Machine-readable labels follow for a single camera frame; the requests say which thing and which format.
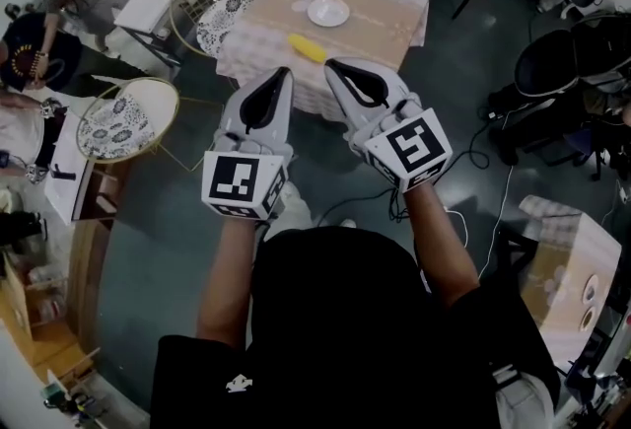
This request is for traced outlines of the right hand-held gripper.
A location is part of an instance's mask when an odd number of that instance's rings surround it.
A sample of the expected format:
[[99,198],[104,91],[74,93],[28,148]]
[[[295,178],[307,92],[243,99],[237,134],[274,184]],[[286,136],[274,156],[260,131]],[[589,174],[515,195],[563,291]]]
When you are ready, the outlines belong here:
[[[351,151],[398,191],[445,170],[453,149],[435,111],[422,107],[417,94],[407,94],[394,70],[365,58],[336,57],[324,64],[324,76],[350,122]],[[399,102],[398,95],[404,96]]]

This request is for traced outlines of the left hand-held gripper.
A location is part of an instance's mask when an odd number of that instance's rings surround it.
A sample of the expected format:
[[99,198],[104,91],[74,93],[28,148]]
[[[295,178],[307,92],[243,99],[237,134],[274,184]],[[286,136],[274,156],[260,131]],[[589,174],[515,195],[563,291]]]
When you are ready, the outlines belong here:
[[204,154],[201,201],[225,217],[264,221],[288,181],[287,142],[294,77],[270,69],[227,101],[212,149]]

